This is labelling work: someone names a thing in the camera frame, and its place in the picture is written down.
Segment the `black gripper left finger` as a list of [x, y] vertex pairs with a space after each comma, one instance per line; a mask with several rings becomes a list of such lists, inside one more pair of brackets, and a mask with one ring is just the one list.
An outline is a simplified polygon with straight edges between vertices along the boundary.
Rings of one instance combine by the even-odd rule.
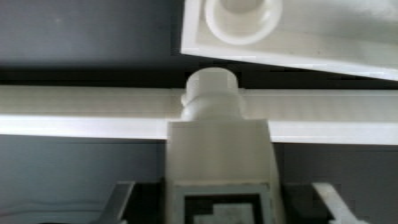
[[163, 199], [163, 182], [117, 182], [88, 224], [163, 224]]

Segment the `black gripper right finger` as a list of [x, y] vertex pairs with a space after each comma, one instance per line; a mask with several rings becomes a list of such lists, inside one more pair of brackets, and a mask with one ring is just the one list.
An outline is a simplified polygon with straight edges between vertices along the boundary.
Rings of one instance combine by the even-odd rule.
[[348, 208], [326, 182], [282, 185], [286, 224], [369, 224]]

